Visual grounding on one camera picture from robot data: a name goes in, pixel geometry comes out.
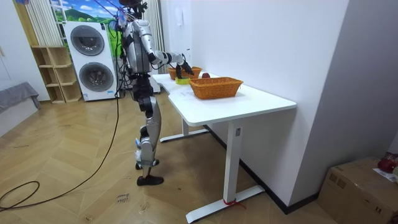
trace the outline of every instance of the herringbone floor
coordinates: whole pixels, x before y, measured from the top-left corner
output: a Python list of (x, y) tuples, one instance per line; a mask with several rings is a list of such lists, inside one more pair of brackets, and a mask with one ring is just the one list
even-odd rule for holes
[[(181, 120), (167, 99), (157, 95), (163, 125), (161, 136), (181, 133)], [(78, 190), (35, 207), (0, 213), (2, 224), (171, 224), (186, 223), (187, 212), (219, 200), (223, 195), (225, 150), (210, 134), (158, 144), (160, 165), (154, 175), (162, 185), (138, 187), (141, 172), (134, 169), (134, 140), (144, 122), (137, 103), (120, 101), (119, 128), (102, 169)], [(0, 138), (0, 195), (30, 180), (41, 183), (37, 194), (23, 204), (61, 194), (85, 180), (99, 166), (108, 149), (116, 120), (116, 100), (43, 108)], [(255, 183), (239, 170), (238, 190)], [(3, 206), (18, 202), (34, 185), (8, 195)], [(198, 223), (334, 223), (311, 203), (285, 216), (261, 194), (210, 215)]]

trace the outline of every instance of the washing machine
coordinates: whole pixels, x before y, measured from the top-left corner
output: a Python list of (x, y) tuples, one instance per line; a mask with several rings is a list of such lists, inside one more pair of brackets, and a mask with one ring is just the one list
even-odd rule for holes
[(106, 24), (64, 22), (63, 28), (84, 100), (115, 98), (118, 79)]

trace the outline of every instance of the red object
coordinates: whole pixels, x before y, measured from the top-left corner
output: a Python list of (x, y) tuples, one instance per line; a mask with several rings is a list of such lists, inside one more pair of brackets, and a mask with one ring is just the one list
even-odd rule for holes
[(380, 170), (391, 173), (397, 164), (392, 159), (381, 159), (377, 166)]
[(201, 78), (210, 78), (210, 75), (209, 75), (209, 73), (204, 73), (202, 76), (201, 76)]
[(225, 202), (224, 199), (223, 199), (223, 201), (224, 201), (224, 204), (226, 204), (226, 205), (240, 205), (240, 206), (242, 206), (244, 209), (246, 209), (246, 206), (244, 206), (244, 205), (241, 204), (240, 202), (237, 202), (236, 199), (233, 200), (232, 202)]

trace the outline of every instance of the orange wicker basket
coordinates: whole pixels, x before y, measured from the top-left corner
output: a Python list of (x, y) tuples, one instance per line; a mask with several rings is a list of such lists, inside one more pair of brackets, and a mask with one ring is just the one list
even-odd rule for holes
[[(175, 68), (167, 68), (170, 74), (170, 78), (172, 80), (175, 80), (175, 77), (177, 77), (177, 72), (175, 71)], [(185, 70), (181, 71), (181, 76), (182, 77), (190, 77), (190, 78), (198, 78), (199, 73), (201, 72), (201, 68), (199, 67), (192, 67), (193, 75), (188, 74)]]
[(229, 77), (191, 79), (193, 93), (200, 99), (215, 99), (235, 96), (243, 81)]

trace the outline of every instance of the cardboard box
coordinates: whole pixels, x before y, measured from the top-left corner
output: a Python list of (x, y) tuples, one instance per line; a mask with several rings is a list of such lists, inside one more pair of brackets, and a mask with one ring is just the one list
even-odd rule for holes
[(339, 224), (398, 224), (398, 185), (373, 170), (367, 158), (332, 167), (318, 204)]

